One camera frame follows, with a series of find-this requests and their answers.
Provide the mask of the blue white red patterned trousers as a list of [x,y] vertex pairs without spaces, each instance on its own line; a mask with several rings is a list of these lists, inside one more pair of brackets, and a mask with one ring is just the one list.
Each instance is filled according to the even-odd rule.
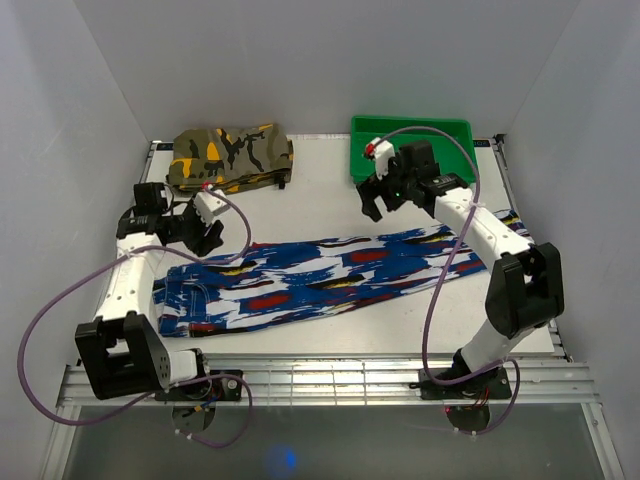
[[457,237],[444,225],[378,236],[255,243],[225,265],[175,266],[155,281],[164,337],[205,337],[350,312],[433,287]]

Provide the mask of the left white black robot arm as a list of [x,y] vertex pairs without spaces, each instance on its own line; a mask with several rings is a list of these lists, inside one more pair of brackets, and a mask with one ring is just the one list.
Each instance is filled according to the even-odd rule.
[[190,399],[205,397],[212,376],[197,349],[171,353],[164,346],[154,285],[167,246],[183,244],[195,257],[222,245],[219,215],[228,210],[222,191],[194,194],[173,211],[159,182],[134,188],[135,203],[119,219],[117,265],[95,318],[80,324],[75,343],[89,383],[100,400],[167,390],[177,384]]

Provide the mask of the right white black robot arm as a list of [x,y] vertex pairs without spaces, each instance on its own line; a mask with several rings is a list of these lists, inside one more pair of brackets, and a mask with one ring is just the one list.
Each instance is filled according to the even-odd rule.
[[484,323],[447,370],[426,379],[474,397],[524,338],[564,312],[560,252],[551,243],[535,244],[510,230],[480,204],[479,186],[441,171],[426,140],[395,148],[376,137],[364,156],[375,166],[374,174],[357,186],[366,216],[381,219],[377,199],[388,211],[411,202],[451,229],[456,243],[470,248],[490,273]]

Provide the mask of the folded camouflage trousers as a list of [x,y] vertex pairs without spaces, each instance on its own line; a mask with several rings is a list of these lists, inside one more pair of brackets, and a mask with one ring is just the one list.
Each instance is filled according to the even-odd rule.
[[182,192],[210,184],[226,194],[291,181],[294,148],[277,123],[248,128],[198,128],[173,140],[167,183]]

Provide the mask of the green plastic tray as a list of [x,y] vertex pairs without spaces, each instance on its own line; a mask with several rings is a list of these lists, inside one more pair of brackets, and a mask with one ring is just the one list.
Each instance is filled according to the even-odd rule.
[[[471,126],[463,119],[433,119],[392,116],[354,116],[351,120],[350,175],[354,183],[366,180],[375,172],[375,166],[363,154],[365,147],[377,137],[409,126],[429,126],[441,130],[454,138],[477,165]],[[475,177],[468,161],[450,140],[432,132],[412,131],[394,136],[390,143],[398,150],[401,146],[418,140],[428,140],[434,156],[444,174],[455,173],[467,183]]]

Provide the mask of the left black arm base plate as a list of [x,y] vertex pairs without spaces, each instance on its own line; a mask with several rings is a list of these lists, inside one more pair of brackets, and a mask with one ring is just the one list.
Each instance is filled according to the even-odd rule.
[[153,393],[152,397],[156,401],[197,403],[238,401],[241,399],[242,370],[210,370],[208,376],[212,378],[179,382],[167,391]]

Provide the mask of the aluminium table edge rail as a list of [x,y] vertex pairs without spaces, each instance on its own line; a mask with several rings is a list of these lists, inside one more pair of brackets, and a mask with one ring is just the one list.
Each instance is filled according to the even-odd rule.
[[[256,406],[417,405],[422,363],[417,358],[215,358],[217,370],[241,370]],[[522,358],[519,404],[597,403],[600,395],[584,363]]]

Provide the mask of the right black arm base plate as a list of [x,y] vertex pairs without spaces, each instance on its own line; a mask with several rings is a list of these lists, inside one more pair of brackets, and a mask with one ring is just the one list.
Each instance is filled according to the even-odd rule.
[[420,390],[423,400],[509,400],[512,397],[507,372],[503,367],[451,386],[433,384],[425,371],[419,370],[418,382],[414,387]]

